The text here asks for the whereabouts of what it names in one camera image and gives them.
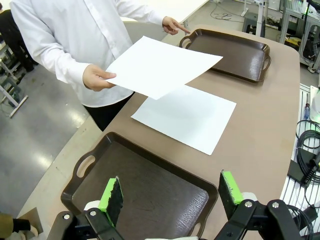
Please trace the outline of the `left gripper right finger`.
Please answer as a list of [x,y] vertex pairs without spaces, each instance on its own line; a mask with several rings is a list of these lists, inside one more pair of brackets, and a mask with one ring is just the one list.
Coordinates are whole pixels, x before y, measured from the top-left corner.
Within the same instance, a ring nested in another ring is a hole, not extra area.
[[280,199],[266,205],[245,199],[230,171],[221,171],[218,193],[227,222],[215,237],[217,240],[242,240],[248,231],[256,231],[264,240],[301,240],[300,230]]

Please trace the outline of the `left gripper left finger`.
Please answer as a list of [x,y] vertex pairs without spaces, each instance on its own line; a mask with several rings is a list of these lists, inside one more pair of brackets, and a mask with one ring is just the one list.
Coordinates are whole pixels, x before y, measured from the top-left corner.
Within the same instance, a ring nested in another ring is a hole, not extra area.
[[60,212],[49,232],[49,240],[123,240],[116,225],[124,203],[118,177],[109,179],[99,201],[92,207],[75,215]]

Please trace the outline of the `person's right hand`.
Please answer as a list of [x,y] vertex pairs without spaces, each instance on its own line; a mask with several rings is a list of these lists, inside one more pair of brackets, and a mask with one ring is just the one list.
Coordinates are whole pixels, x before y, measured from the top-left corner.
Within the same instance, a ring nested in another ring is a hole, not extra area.
[[115,77],[115,73],[106,72],[100,67],[90,64],[83,72],[82,81],[86,88],[95,92],[100,92],[104,89],[115,87],[115,84],[108,82],[108,80]]

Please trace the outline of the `person's left hand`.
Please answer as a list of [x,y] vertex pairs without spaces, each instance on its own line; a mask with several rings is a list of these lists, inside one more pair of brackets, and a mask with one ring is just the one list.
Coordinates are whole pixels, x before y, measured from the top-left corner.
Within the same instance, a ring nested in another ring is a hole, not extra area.
[[186,29],[183,25],[169,16],[165,16],[163,18],[162,27],[163,30],[170,35],[176,35],[179,30],[183,31],[185,34],[190,34],[190,31],[188,29]]

